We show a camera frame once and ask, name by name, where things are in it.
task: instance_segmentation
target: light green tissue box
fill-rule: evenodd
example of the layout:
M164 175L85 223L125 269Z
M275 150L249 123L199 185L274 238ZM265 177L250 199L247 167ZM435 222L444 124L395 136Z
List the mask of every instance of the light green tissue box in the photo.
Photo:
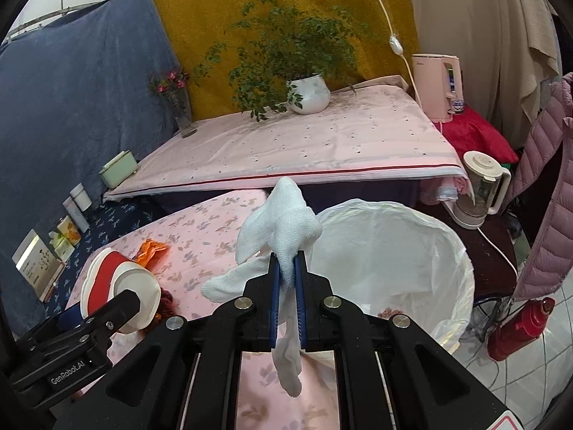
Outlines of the light green tissue box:
M135 161L134 154L128 150L121 152L106 163L99 175L107 187L114 189L137 170L138 163Z

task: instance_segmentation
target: mustard yellow backdrop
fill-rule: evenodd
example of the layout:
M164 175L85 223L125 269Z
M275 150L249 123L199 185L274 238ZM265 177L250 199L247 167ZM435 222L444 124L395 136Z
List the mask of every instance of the mustard yellow backdrop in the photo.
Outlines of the mustard yellow backdrop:
M225 29L240 20L241 9L252 0L154 0L167 35L183 68L191 71L215 42L231 46L244 44L241 31ZM301 9L316 9L330 13L333 5L349 9L353 15L370 25L374 37L355 43L359 76L372 79L390 74L402 74L409 83L404 62L394 55L388 45L390 31L377 0L278 0L280 4L296 4ZM414 24L411 0L383 0L390 14L394 31L398 34L407 60L418 51L418 37ZM200 80L200 86L189 86L193 119L201 120L238 109L232 103L233 90L228 85L228 72L237 65L234 50L228 50L223 62L216 65L210 78Z

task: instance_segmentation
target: red bottle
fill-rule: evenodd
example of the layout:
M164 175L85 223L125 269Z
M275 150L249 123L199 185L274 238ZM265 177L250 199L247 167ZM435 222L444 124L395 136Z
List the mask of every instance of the red bottle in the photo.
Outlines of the red bottle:
M547 319L555 307L555 300L529 300L505 325L497 327L489 337L489 356L498 362L541 336Z

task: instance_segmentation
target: white flower pot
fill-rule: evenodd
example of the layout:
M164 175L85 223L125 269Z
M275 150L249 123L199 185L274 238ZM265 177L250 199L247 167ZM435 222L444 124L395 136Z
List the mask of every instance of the white flower pot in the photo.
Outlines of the white flower pot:
M288 84L295 87L293 93L303 96L303 99L300 101L302 108L287 102L289 108L296 113L318 113L324 110L330 102L330 90L328 90L324 79L319 74L298 81L290 81Z

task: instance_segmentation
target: metal screw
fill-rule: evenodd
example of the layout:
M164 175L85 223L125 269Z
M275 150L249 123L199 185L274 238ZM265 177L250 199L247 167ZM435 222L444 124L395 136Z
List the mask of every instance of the metal screw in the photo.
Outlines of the metal screw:
M340 300L340 297L329 296L325 297L324 305L331 309L338 309L342 305L342 301Z
M410 317L404 314L394 315L392 317L392 323L398 328L408 328L410 326Z
M181 317L169 317L165 322L165 326L170 330L178 330L183 326L183 319Z
M239 297L235 300L235 307L237 307L237 309L248 309L252 305L253 301L251 301L248 297Z

